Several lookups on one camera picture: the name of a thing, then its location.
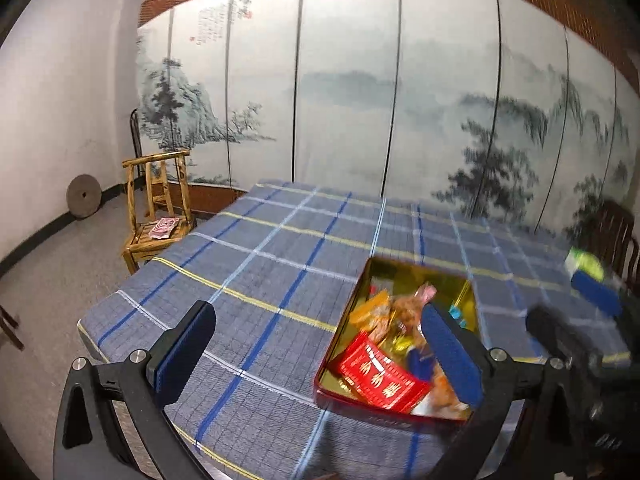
chair backrest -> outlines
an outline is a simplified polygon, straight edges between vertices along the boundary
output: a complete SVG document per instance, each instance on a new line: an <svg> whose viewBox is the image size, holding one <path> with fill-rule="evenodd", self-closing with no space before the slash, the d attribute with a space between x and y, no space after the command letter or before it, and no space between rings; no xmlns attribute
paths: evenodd
<svg viewBox="0 0 640 480"><path fill-rule="evenodd" d="M613 200L605 200L585 228L585 248L622 277L634 216Z"/></svg>
<svg viewBox="0 0 640 480"><path fill-rule="evenodd" d="M156 218L157 201L164 201L167 211L170 215L174 215L174 204L169 193L169 181L166 173L166 162L174 160L178 169L178 183L180 184L180 194L182 195L182 211L186 221L193 224L193 215L191 213L191 200L189 197L189 187L187 181L187 164L184 157L190 154L190 150L180 150L178 152L156 153L155 155L145 155L139 158L125 160L122 167L127 169L127 205L129 207L129 225L135 233L138 226L136 220L136 203L134 196L134 168L136 166L145 166L146 179L146 202L149 209L151 219ZM162 194L154 195L154 184L162 185Z"/></svg>

table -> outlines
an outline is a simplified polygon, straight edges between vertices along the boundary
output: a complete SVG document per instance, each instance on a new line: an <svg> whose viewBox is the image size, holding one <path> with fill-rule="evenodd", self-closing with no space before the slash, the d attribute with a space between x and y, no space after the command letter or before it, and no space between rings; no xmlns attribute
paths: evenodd
<svg viewBox="0 0 640 480"><path fill-rule="evenodd" d="M612 321L571 291L569 245L484 219L321 187L265 180L127 279L78 322L103 361L148 349L196 300L216 333L166 407L204 462L231 478L422 478L447 439L320 410L313 376L373 253L466 274L488 348L537 359L527 306L561 309L605 354L626 348ZM503 428L513 431L519 406Z"/></svg>

floor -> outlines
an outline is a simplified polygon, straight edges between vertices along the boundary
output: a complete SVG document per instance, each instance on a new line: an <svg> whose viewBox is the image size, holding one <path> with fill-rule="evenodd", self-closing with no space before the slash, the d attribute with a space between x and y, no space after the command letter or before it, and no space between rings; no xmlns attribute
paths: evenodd
<svg viewBox="0 0 640 480"><path fill-rule="evenodd" d="M87 355L76 323L129 275L120 256L128 231L121 195L46 240L0 280L0 304L20 322L17 333L25 346L18 351L0 333L0 422L40 480L52 478L53 437L67 372L76 357ZM161 478L126 407L116 403L116 410L140 468ZM210 473L216 480L227 478Z"/></svg>

wooden frame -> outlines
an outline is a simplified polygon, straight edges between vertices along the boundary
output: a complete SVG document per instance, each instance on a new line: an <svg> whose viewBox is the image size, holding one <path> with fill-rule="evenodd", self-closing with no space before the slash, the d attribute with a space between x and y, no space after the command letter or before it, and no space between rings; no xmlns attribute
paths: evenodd
<svg viewBox="0 0 640 480"><path fill-rule="evenodd" d="M127 170L127 208L129 214L129 227L131 234L127 237L122 257L127 264L127 269L133 274L139 269L140 261L147 261L156 256L162 250L182 240L194 227L195 218L191 213L191 201L189 197L189 187L187 184L187 165L184 157L190 154L190 150L180 150L169 153L156 153L154 155L141 156L131 160L125 160L122 167ZM180 184L180 194L182 195L182 215L180 221L174 228L169 238L157 240L151 238L148 232L156 224L156 205L164 205L171 216L176 216L174 204L169 194L169 185L166 173L166 162L175 160L178 169L178 183ZM159 176L154 175L154 162L160 163ZM138 222L136 218L136 202L134 193L134 168L145 166L146 180L146 204L148 214L151 216L149 222ZM154 186L161 186L162 194L154 195Z"/></svg>

red snack package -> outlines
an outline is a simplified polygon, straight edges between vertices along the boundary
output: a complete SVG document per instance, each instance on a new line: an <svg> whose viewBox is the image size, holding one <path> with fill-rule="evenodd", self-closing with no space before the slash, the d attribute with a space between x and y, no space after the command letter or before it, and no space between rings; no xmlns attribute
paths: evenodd
<svg viewBox="0 0 640 480"><path fill-rule="evenodd" d="M409 413L431 389L384 355L365 332L350 343L337 369L369 404L395 412Z"/></svg>

